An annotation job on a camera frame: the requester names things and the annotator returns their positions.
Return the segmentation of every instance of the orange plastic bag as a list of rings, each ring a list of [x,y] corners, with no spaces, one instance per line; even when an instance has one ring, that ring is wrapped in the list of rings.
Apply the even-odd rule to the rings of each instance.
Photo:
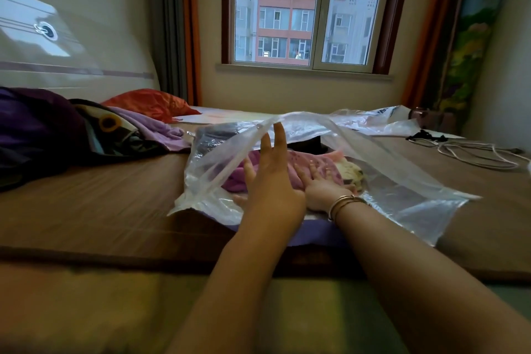
[[[141,88],[117,95],[101,103],[138,112],[164,123],[175,123],[174,116],[199,115],[182,98],[159,90]]]

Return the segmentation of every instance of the building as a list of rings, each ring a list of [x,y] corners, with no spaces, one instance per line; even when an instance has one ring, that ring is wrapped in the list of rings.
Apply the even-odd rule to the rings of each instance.
[[[316,0],[236,0],[235,59],[307,66]],[[365,64],[378,0],[330,0],[323,62]]]

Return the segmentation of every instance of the purple blanket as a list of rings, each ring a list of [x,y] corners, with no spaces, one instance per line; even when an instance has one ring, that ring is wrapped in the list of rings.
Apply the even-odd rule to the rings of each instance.
[[[190,148],[190,143],[183,139],[184,130],[182,129],[169,126],[169,124],[141,113],[114,106],[108,108],[136,126],[147,140],[161,143],[169,151],[181,151]]]

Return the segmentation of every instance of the yellow floor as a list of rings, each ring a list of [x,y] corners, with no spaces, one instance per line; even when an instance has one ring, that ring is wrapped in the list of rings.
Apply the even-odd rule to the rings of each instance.
[[[207,277],[0,265],[0,343],[53,352],[163,352]],[[531,290],[492,287],[531,318]],[[405,353],[366,282],[277,278],[259,353]]]

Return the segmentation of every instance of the bracelet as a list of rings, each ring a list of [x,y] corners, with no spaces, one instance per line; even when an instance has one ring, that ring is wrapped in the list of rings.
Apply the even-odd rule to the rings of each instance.
[[[334,210],[336,209],[336,207],[340,204],[340,203],[343,203],[340,207],[337,207],[337,211],[336,211],[336,214],[339,210],[341,210],[343,207],[345,207],[347,204],[349,203],[353,203],[353,202],[360,202],[360,203],[364,203],[364,204],[367,204],[369,207],[371,207],[371,205],[369,203],[367,203],[367,201],[362,198],[362,197],[359,197],[359,196],[354,196],[354,195],[346,195],[346,196],[341,196],[340,198],[338,198],[331,206],[330,206],[330,209],[328,210],[328,220],[331,221],[332,223],[335,223],[335,219],[332,217],[332,213],[334,212]]]

